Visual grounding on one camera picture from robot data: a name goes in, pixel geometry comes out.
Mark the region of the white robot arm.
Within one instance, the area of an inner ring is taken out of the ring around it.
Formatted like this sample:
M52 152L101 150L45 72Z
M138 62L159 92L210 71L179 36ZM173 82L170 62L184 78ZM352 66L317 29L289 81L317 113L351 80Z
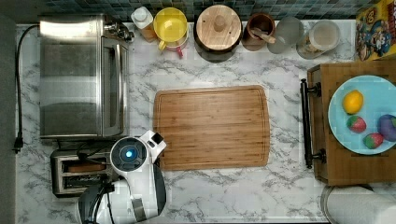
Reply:
M81 224L135 224L161 214L165 184L156 160L165 150L163 137L151 130L124 137L110 151L117 181L86 188L78 199Z

